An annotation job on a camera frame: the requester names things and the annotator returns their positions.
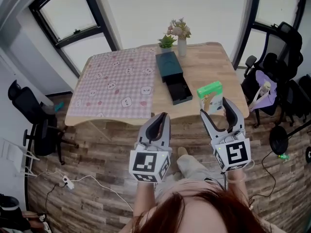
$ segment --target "shoe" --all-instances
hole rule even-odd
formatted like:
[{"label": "shoe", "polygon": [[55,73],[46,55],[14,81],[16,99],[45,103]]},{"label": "shoe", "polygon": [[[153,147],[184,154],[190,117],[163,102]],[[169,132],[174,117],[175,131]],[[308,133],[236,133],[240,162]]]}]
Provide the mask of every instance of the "shoe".
[{"label": "shoe", "polygon": [[42,214],[42,215],[39,216],[39,220],[43,223],[45,221],[46,217],[47,216],[45,214]]},{"label": "shoe", "polygon": [[49,227],[49,224],[47,222],[43,222],[44,224],[44,230],[47,232],[47,233],[52,233],[50,227]]},{"label": "shoe", "polygon": [[187,150],[184,147],[179,147],[177,152],[178,152],[178,157],[188,154]]}]

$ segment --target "flower vase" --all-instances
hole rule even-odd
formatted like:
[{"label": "flower vase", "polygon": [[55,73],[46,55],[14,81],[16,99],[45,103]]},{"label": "flower vase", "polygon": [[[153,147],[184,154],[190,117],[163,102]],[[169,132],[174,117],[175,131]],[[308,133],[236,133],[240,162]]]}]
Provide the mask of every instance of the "flower vase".
[{"label": "flower vase", "polygon": [[165,53],[165,52],[172,52],[172,48],[169,48],[169,49],[161,48],[161,53]]},{"label": "flower vase", "polygon": [[187,39],[178,38],[177,49],[179,56],[186,56],[187,53]]}]

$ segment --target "cartoon face print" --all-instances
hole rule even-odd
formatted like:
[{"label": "cartoon face print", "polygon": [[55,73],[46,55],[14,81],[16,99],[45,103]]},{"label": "cartoon face print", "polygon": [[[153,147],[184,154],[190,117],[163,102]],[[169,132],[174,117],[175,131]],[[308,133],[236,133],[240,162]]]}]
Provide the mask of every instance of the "cartoon face print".
[{"label": "cartoon face print", "polygon": [[112,67],[115,68],[115,67],[119,67],[120,66],[120,62],[117,61],[115,63],[112,64]]},{"label": "cartoon face print", "polygon": [[132,74],[134,72],[135,67],[127,67],[125,69],[125,74]]},{"label": "cartoon face print", "polygon": [[108,59],[110,56],[111,56],[111,53],[106,53],[106,54],[104,55],[104,58],[105,58],[105,59]]},{"label": "cartoon face print", "polygon": [[151,90],[152,90],[152,87],[151,86],[143,86],[141,89],[140,89],[140,93],[142,95],[149,95],[151,94]]},{"label": "cartoon face print", "polygon": [[75,107],[80,107],[81,104],[82,104],[82,100],[78,99],[74,105],[75,105]]},{"label": "cartoon face print", "polygon": [[142,72],[145,73],[146,76],[148,76],[150,73],[153,72],[153,69],[150,67],[147,67]]},{"label": "cartoon face print", "polygon": [[112,82],[109,82],[107,85],[108,85],[108,90],[112,90],[113,88],[117,86],[115,80]]},{"label": "cartoon face print", "polygon": [[105,115],[102,112],[99,112],[96,116],[97,117],[104,117]]},{"label": "cartoon face print", "polygon": [[96,92],[97,92],[96,89],[90,90],[88,96],[92,98],[96,95]]},{"label": "cartoon face print", "polygon": [[95,75],[95,79],[98,80],[102,77],[103,73],[102,72],[99,72]]},{"label": "cartoon face print", "polygon": [[121,104],[123,108],[129,107],[133,104],[132,99],[130,97],[126,97],[121,100]]}]

